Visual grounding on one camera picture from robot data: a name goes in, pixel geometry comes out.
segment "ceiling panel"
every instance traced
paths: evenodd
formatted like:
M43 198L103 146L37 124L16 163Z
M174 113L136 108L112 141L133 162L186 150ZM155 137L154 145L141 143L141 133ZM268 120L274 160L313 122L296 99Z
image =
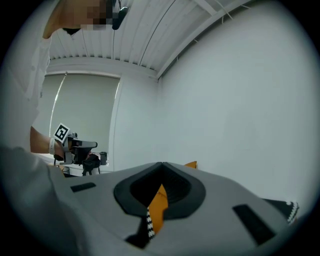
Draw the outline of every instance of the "ceiling panel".
M225 15L225 10L249 1L122 0L129 13L117 31L110 25L100 31L80 30L73 36L58 30L52 35L50 58L105 58L160 74L182 47Z

